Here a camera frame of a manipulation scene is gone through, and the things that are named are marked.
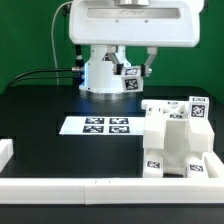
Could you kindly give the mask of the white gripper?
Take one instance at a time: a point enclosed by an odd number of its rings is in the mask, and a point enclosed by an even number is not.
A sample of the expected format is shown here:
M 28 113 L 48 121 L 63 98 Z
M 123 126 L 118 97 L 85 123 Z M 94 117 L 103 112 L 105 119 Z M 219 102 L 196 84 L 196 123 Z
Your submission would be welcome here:
M 193 47 L 200 39 L 204 0 L 146 0 L 145 6 L 121 5 L 116 0 L 74 0 L 69 36 L 73 43 L 108 45 L 114 74 L 120 75 L 119 47 L 148 47 L 141 76 L 149 76 L 157 47 Z

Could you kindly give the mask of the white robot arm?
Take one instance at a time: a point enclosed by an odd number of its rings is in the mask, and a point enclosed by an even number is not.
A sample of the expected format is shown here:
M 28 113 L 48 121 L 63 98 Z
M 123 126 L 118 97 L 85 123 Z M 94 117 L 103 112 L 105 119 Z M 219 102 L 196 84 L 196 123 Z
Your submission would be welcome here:
M 69 36 L 91 47 L 80 92 L 119 99 L 143 90 L 160 47 L 194 47 L 205 0 L 74 0 Z

